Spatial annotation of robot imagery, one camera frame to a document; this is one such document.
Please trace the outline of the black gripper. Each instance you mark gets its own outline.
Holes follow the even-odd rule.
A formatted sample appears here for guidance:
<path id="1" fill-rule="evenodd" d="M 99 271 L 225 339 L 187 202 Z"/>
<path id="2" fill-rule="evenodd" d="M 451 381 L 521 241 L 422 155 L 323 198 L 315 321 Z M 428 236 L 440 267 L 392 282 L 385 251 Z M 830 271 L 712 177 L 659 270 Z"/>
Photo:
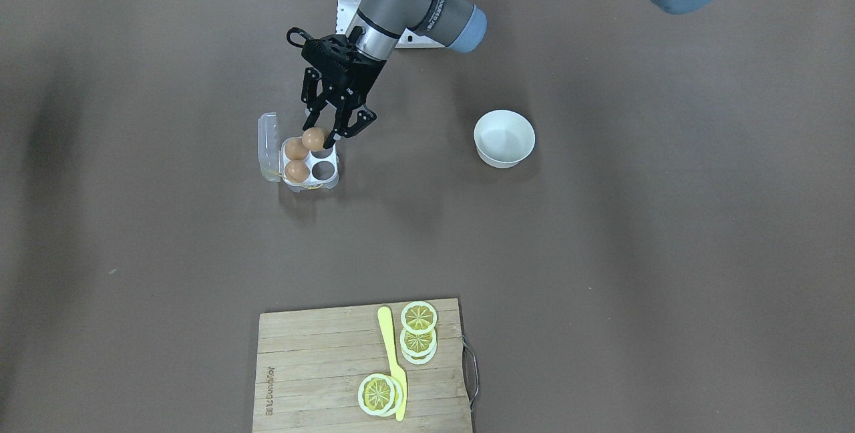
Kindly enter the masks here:
<path id="1" fill-rule="evenodd" d="M 332 104 L 336 107 L 333 128 L 323 144 L 324 149 L 330 149 L 336 141 L 360 134 L 377 119 L 364 104 L 387 62 L 361 53 L 345 35 L 301 37 L 301 56 L 309 64 L 301 90 L 306 114 L 302 129 L 314 128 L 321 110 Z"/>

